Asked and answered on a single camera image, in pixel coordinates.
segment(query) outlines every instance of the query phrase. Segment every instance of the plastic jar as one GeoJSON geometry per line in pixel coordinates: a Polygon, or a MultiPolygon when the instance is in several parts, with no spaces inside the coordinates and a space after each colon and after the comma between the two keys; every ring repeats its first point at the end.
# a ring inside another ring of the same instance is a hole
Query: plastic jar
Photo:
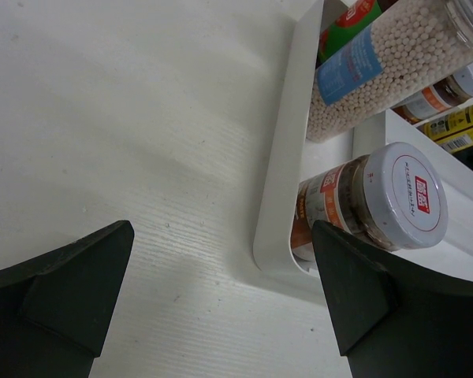
{"type": "Polygon", "coordinates": [[[321,65],[307,137],[321,142],[473,62],[473,0],[400,0],[321,65]]]}
{"type": "Polygon", "coordinates": [[[327,61],[396,2],[397,0],[357,0],[321,33],[318,44],[319,63],[327,61]]]}
{"type": "Polygon", "coordinates": [[[300,184],[291,249],[314,261],[311,228],[329,221],[383,250],[427,248],[445,236],[445,192],[427,158],[392,143],[300,184]]]}
{"type": "Polygon", "coordinates": [[[470,98],[473,98],[473,63],[406,98],[393,109],[411,124],[417,124],[470,98]]]}

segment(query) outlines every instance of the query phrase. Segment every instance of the orange label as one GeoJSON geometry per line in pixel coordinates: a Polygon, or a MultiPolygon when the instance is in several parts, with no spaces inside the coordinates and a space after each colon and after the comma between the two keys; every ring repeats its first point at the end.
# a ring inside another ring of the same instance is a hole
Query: orange label
{"type": "Polygon", "coordinates": [[[340,214],[338,213],[335,200],[335,190],[337,189],[338,178],[340,177],[343,168],[344,165],[329,171],[324,177],[321,185],[321,193],[324,194],[324,206],[326,207],[326,216],[328,221],[342,230],[344,229],[344,226],[341,223],[340,214]]]}
{"type": "Polygon", "coordinates": [[[433,106],[438,112],[445,112],[450,109],[441,103],[440,99],[436,97],[430,87],[423,90],[423,95],[429,105],[433,106]]]}
{"type": "Polygon", "coordinates": [[[304,185],[298,198],[296,199],[296,211],[292,221],[291,232],[291,248],[295,249],[298,246],[312,243],[312,233],[308,226],[307,208],[305,206],[305,198],[307,197],[308,185],[304,185]]]}

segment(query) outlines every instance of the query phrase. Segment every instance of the blue label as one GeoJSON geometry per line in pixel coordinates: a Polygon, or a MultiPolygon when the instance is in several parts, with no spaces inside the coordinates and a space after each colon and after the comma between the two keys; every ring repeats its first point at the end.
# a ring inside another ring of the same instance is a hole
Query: blue label
{"type": "Polygon", "coordinates": [[[371,25],[328,59],[317,71],[322,100],[331,105],[383,72],[371,44],[371,25]]]}

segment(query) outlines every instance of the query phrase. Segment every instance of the green label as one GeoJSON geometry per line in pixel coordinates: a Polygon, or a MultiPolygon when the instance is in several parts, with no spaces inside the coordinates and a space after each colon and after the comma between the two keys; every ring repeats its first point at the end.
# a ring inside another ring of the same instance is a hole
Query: green label
{"type": "Polygon", "coordinates": [[[322,34],[318,55],[322,63],[382,14],[377,0],[358,0],[322,34]]]}

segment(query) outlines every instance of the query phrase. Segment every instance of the yellow package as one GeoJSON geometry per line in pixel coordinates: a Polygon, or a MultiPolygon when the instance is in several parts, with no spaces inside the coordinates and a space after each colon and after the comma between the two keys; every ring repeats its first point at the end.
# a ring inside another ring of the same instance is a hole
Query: yellow package
{"type": "Polygon", "coordinates": [[[473,146],[473,106],[424,124],[423,132],[451,154],[473,146]]]}

